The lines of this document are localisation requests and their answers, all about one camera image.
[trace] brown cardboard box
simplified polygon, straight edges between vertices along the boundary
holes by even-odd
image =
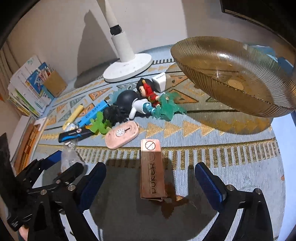
[[[44,81],[44,86],[54,97],[59,97],[68,84],[62,79],[58,72],[53,71]]]
[[[160,142],[156,139],[141,141],[140,195],[158,201],[166,198]]]

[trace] highlighter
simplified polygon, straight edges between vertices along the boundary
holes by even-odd
[[[80,112],[84,109],[83,105],[79,105],[77,106],[77,108],[74,110],[74,112],[72,113],[72,115],[70,115],[70,117],[68,118],[68,120],[65,122],[65,124],[63,125],[63,130],[65,130],[67,128],[67,126],[74,122],[74,120],[76,119],[76,117],[80,114]]]

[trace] ribbed glass bowl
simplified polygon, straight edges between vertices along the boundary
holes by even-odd
[[[171,54],[196,88],[238,111],[279,117],[296,109],[296,85],[266,54],[220,37],[179,41]]]

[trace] white charger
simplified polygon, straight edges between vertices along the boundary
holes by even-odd
[[[172,80],[173,78],[165,72],[152,77],[152,82],[154,83],[156,90],[160,93],[173,86]]]

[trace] metal screw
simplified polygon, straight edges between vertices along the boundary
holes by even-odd
[[[259,189],[259,188],[256,188],[256,189],[255,189],[255,192],[256,192],[257,194],[262,194],[262,191],[261,191],[261,189]]]
[[[228,184],[228,185],[226,186],[226,188],[227,188],[229,191],[233,191],[233,190],[235,189],[234,186],[231,185],[231,184]]]
[[[76,188],[76,186],[72,184],[72,185],[70,185],[70,186],[68,187],[68,190],[69,190],[69,191],[73,191],[75,188]]]
[[[41,195],[45,195],[47,193],[47,191],[45,189],[41,190],[40,194]]]

